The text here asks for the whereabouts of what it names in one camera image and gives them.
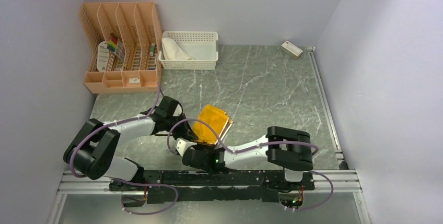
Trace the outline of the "aluminium front rail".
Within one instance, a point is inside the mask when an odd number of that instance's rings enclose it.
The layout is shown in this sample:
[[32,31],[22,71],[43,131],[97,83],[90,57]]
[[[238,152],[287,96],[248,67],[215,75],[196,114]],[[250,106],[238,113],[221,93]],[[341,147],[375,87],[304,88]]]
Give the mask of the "aluminium front rail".
[[[354,170],[320,170],[320,173],[327,176],[333,186],[335,193],[361,193],[362,187],[356,171]],[[57,189],[58,194],[64,195],[142,195],[143,191],[112,192],[109,190],[110,178],[100,178],[91,180],[87,178],[76,178],[70,172],[65,172]],[[328,193],[330,191],[329,182],[322,176],[313,175],[313,193]]]

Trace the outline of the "orange plastic file organizer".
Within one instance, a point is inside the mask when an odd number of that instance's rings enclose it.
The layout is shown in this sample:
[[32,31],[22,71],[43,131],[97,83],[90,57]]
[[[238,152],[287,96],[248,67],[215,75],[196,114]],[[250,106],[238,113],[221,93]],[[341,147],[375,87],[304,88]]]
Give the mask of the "orange plastic file organizer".
[[[93,94],[155,91],[161,79],[158,60],[162,29],[154,2],[87,2],[79,9],[79,20],[91,48],[84,85]],[[97,71],[97,47],[118,38],[115,52],[109,51],[104,72]],[[155,43],[153,57],[149,47]],[[139,84],[129,84],[138,77]]]

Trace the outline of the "small white red box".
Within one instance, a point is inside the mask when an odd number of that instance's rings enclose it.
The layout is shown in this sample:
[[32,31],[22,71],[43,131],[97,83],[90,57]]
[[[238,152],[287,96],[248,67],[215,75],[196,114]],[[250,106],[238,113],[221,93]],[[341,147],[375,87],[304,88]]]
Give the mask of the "small white red box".
[[294,58],[298,58],[302,55],[303,50],[294,44],[290,43],[289,41],[285,41],[280,45],[280,48],[283,52],[287,53],[288,55],[291,55]]

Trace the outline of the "rainbow colour swatch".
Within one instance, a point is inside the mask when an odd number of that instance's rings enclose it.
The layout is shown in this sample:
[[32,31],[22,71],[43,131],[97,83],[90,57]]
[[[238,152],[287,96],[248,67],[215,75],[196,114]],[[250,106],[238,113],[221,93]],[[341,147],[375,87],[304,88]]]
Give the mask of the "rainbow colour swatch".
[[115,52],[118,46],[118,38],[114,33],[110,33],[109,40],[107,42],[107,49],[111,52]]

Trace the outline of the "white towel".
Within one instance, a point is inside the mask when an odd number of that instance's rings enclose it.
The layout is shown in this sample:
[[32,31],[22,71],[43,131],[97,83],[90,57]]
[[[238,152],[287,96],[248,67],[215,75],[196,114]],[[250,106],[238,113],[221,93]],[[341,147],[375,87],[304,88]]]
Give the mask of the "white towel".
[[181,49],[176,41],[171,38],[162,38],[162,49],[164,58],[169,61],[189,61],[194,60],[190,55]]

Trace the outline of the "brown and yellow towel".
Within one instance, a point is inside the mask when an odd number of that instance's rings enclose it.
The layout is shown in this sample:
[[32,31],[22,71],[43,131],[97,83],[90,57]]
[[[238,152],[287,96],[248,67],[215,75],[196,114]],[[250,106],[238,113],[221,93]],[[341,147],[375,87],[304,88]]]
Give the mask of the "brown and yellow towel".
[[[211,105],[207,104],[201,113],[197,117],[198,120],[207,123],[217,134],[217,136],[222,140],[227,134],[233,124],[233,120],[226,114],[225,111]],[[192,126],[192,131],[198,137],[197,142],[207,145],[215,146],[218,144],[218,139],[213,134],[213,132],[203,123],[195,122]]]

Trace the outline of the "small white label tag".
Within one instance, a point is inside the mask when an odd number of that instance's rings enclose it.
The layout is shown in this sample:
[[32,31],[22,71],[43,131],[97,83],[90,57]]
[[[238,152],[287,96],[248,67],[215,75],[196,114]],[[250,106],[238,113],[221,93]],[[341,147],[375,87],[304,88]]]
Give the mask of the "small white label tag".
[[138,77],[131,77],[129,78],[129,84],[139,84],[140,79]]

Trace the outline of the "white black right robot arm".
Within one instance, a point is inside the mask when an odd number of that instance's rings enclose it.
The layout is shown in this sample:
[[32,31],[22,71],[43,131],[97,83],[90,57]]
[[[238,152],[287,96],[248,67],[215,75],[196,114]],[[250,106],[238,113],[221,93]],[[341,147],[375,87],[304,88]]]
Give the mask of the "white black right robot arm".
[[175,150],[185,166],[210,174],[236,172],[266,161],[282,168],[282,184],[293,190],[301,184],[303,174],[313,169],[313,156],[319,148],[307,132],[271,126],[267,134],[246,144],[216,147],[178,139]]

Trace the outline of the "white tag card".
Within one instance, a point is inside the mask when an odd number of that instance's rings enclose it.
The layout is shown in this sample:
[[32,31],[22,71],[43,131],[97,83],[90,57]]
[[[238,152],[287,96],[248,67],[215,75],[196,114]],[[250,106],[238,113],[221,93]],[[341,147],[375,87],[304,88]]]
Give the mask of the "white tag card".
[[106,70],[108,60],[109,60],[108,45],[106,41],[102,41],[98,44],[97,47],[97,62],[96,62],[97,71],[104,72]]

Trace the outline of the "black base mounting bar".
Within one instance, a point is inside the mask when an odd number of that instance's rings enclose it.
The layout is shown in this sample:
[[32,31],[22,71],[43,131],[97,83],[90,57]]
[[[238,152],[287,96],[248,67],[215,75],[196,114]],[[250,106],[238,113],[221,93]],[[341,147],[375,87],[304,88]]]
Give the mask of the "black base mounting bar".
[[314,190],[313,176],[303,172],[290,179],[285,170],[240,170],[209,174],[203,171],[146,170],[142,186],[128,185],[112,180],[112,192],[141,192],[146,203],[247,201],[279,202],[280,193]]

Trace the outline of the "white plastic basket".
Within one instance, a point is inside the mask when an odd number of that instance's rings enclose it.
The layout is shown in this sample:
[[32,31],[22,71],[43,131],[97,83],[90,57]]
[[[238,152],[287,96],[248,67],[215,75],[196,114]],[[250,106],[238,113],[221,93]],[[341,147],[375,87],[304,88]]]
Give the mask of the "white plastic basket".
[[162,44],[158,60],[166,70],[214,70],[218,61],[218,33],[213,31],[164,31],[190,59],[171,58]]

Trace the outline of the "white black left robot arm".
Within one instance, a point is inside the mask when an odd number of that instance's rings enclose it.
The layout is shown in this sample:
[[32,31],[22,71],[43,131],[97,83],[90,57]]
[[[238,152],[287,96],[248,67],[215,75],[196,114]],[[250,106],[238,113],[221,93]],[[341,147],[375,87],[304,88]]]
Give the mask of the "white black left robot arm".
[[185,114],[176,114],[181,107],[178,100],[165,96],[159,105],[129,119],[113,122],[89,119],[65,150],[63,160],[78,171],[78,178],[117,178],[129,189],[139,190],[145,182],[144,168],[128,158],[115,156],[118,144],[159,132],[170,132],[174,139],[197,140],[189,123],[184,122]]

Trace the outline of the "aluminium side rail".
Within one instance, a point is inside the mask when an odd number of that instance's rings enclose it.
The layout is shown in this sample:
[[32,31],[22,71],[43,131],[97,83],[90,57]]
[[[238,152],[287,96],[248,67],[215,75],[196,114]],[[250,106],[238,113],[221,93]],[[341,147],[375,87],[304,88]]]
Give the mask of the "aluminium side rail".
[[307,50],[306,51],[307,56],[310,59],[310,63],[311,63],[311,66],[312,66],[312,69],[314,72],[314,76],[315,76],[315,79],[317,82],[317,88],[318,88],[318,92],[320,94],[320,99],[321,99],[321,103],[322,103],[323,110],[325,113],[327,126],[328,126],[329,133],[330,133],[330,136],[332,139],[332,145],[334,147],[334,152],[335,152],[335,157],[337,159],[338,167],[340,170],[347,170],[349,167],[348,167],[348,164],[345,160],[343,150],[341,148],[341,144],[340,144],[339,138],[337,136],[336,128],[335,128],[335,125],[333,122],[333,117],[332,117],[331,110],[330,110],[328,100],[327,100],[327,97],[325,94],[325,90],[323,87],[323,82],[322,82],[320,72],[319,72],[319,69],[317,66],[317,62],[316,62],[316,59],[314,56],[315,47],[309,46],[306,48],[306,50]]

